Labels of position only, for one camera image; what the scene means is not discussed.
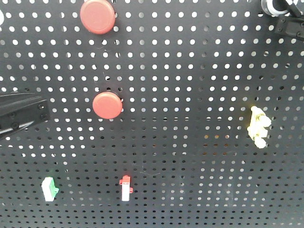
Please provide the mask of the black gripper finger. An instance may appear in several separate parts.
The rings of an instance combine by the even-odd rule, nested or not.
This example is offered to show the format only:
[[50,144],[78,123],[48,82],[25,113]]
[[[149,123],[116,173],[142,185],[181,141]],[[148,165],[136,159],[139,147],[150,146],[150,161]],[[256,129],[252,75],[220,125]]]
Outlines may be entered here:
[[277,24],[275,26],[275,33],[295,38],[297,40],[303,40],[304,14],[292,0],[278,0],[277,2],[278,6],[287,10],[287,13],[290,15],[285,16],[286,13],[284,13],[278,17]]
[[4,139],[50,119],[47,99],[25,92],[0,95],[0,138]]

